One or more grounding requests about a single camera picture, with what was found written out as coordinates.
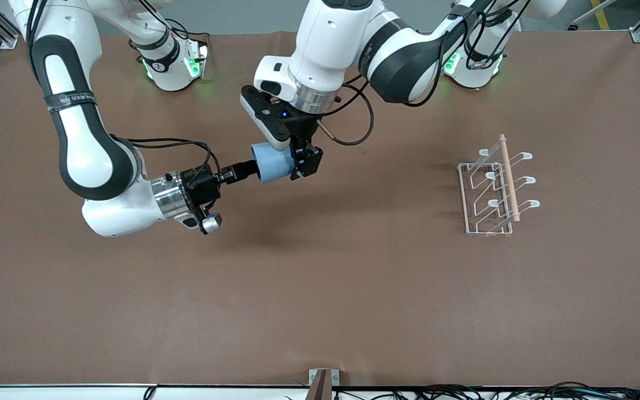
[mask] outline gray floor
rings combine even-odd
[[[433,30],[450,8],[450,0],[384,0],[414,28]],[[184,23],[189,31],[208,31],[212,34],[271,33],[295,31],[302,18],[305,4],[301,0],[177,0],[162,10],[167,18]],[[590,10],[589,0],[568,0],[564,10],[549,21],[523,20],[527,31],[565,30],[574,18]],[[640,19],[640,0],[620,0],[606,8],[607,21],[612,29],[625,29]],[[580,29],[598,29],[592,17]],[[120,34],[104,22],[99,23],[101,34]]]

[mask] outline metal bracket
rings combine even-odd
[[[317,369],[308,369],[308,385],[313,384],[313,380],[315,380],[315,376],[318,371],[321,369],[327,369],[330,371],[330,376],[332,377],[332,385],[339,386],[340,385],[340,370],[339,369],[328,369],[328,368],[317,368]]]

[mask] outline green light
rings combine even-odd
[[[493,75],[495,75],[496,73],[498,73],[498,69],[500,68],[500,63],[501,61],[503,61],[503,56],[501,55],[500,57],[498,57],[498,61],[496,61],[496,67],[493,70]]]
[[[458,62],[460,60],[461,60],[461,53],[459,51],[455,51],[451,55],[451,58],[449,58],[449,60],[446,62],[446,66],[444,66],[444,71],[449,75],[454,73],[456,71],[456,68],[458,67]]]
[[[142,65],[144,66],[145,70],[147,70],[147,78],[152,79],[152,73],[149,71],[149,67],[147,66],[147,62],[144,60],[144,58],[142,59]]]
[[[189,60],[188,58],[184,59],[184,65],[187,66],[189,70],[189,75],[192,78],[197,78],[199,76],[199,63],[196,60]]]

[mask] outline white wire rack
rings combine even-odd
[[[520,221],[522,213],[541,205],[533,199],[518,201],[518,190],[535,184],[534,177],[513,179],[513,167],[518,162],[533,159],[533,155],[522,152],[511,158],[504,134],[493,147],[480,150],[478,155],[476,162],[460,163],[457,167],[466,233],[509,237],[513,234],[513,223]]]

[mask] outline velcro strap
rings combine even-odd
[[[80,104],[97,104],[96,97],[91,91],[70,91],[59,94],[51,94],[43,98],[48,106],[48,112],[53,114],[68,107],[79,106]]]

